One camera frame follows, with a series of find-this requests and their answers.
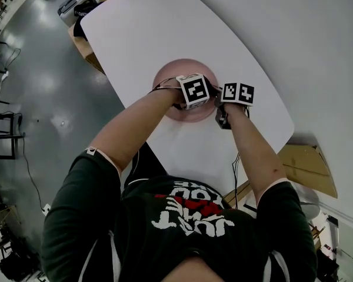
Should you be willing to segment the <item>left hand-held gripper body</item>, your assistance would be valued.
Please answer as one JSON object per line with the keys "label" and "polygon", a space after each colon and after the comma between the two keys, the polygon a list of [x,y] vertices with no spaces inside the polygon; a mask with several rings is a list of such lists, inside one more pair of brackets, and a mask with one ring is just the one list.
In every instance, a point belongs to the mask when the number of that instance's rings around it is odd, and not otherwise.
{"label": "left hand-held gripper body", "polygon": [[190,110],[206,104],[209,101],[209,91],[204,75],[193,73],[188,76],[177,76],[176,80],[181,86],[184,96],[184,104],[174,104],[178,110]]}

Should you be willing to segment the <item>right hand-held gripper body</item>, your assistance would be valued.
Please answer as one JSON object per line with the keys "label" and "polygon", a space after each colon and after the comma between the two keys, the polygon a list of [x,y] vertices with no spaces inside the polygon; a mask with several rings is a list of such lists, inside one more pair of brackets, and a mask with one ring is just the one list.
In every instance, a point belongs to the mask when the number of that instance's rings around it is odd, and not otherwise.
{"label": "right hand-held gripper body", "polygon": [[255,88],[244,83],[225,83],[217,89],[214,100],[217,112],[215,120],[221,129],[231,129],[228,115],[224,109],[225,103],[234,103],[244,107],[245,114],[250,118],[249,108],[254,102]]}

